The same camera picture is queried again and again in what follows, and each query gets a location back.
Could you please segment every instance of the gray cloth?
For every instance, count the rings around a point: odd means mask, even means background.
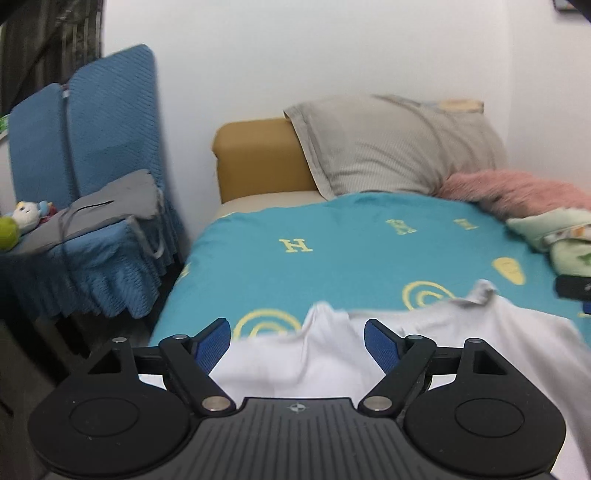
[[[104,202],[111,203],[84,208]],[[128,220],[145,248],[145,242],[142,243],[145,237],[135,219],[159,218],[160,208],[161,195],[152,175],[148,170],[137,170],[108,183],[98,192],[79,198],[68,209],[59,211],[47,223],[25,235],[7,254],[38,254],[64,240],[71,240],[124,219]]]
[[[452,173],[506,166],[481,113],[397,96],[334,96],[285,110],[324,198],[355,192],[435,194]]]

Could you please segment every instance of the light green cloth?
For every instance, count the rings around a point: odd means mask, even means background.
[[[556,273],[591,277],[591,242],[577,239],[559,240],[551,245],[544,242],[547,235],[585,225],[591,225],[591,212],[572,208],[559,208],[542,215],[507,220],[509,229],[525,237],[536,250],[550,251]]]

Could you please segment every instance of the pillow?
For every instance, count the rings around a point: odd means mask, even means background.
[[[504,146],[475,103],[468,111],[451,105],[334,96],[292,106],[285,115],[327,200],[366,191],[430,195],[453,173],[506,166]]]

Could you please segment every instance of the yellow pattern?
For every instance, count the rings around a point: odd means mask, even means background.
[[[313,252],[313,250],[311,248],[308,248],[306,246],[306,244],[304,243],[306,240],[304,240],[303,238],[294,238],[293,239],[293,241],[295,242],[294,244],[291,243],[290,240],[285,240],[282,238],[280,238],[279,241],[285,245],[285,248],[287,248],[287,250],[285,250],[286,254],[297,253],[296,248],[300,248],[301,251],[303,251],[303,252]]]
[[[420,290],[414,296],[414,304],[413,300],[411,299],[411,293],[417,287],[429,287],[433,290]],[[409,283],[402,289],[402,301],[404,305],[409,310],[415,310],[417,307],[425,307],[425,297],[435,297],[437,300],[443,300],[443,298],[447,296],[450,299],[456,298],[456,296],[450,292],[447,288],[442,287],[441,285],[434,283],[432,281],[414,281]]]
[[[187,263],[183,269],[181,270],[181,273],[179,274],[177,281],[175,283],[178,283],[180,280],[182,280],[184,277],[186,277],[187,275],[189,275],[191,273],[191,262]]]
[[[456,218],[453,222],[458,224],[459,226],[461,226],[462,228],[464,228],[466,230],[475,230],[478,228],[476,225],[472,225],[465,218]]]
[[[386,223],[395,228],[398,235],[406,235],[407,233],[416,232],[414,228],[409,227],[404,223],[404,220],[386,220]]]
[[[525,274],[515,258],[496,258],[493,260],[492,266],[511,283],[515,285],[525,285]]]
[[[277,309],[258,309],[253,310],[250,313],[247,313],[244,317],[238,320],[238,323],[234,327],[233,337],[240,338],[242,328],[251,320],[260,317],[274,317],[276,319],[283,320],[284,322],[288,323],[293,327],[294,330],[301,329],[300,322],[293,315],[290,315],[287,312]],[[259,322],[252,328],[250,336],[255,336],[262,329],[276,330],[277,332],[287,331],[287,329],[284,326],[280,325],[277,322]]]

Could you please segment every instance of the white cloth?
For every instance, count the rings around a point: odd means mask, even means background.
[[[237,404],[245,397],[350,397],[357,406],[384,376],[363,341],[370,318],[402,337],[419,333],[439,346],[486,340],[566,420],[567,438],[552,473],[559,480],[590,478],[591,350],[569,320],[516,307],[487,281],[479,281],[466,299],[411,312],[347,313],[317,303],[299,332],[233,341],[211,376]],[[452,380],[434,377],[432,388]]]

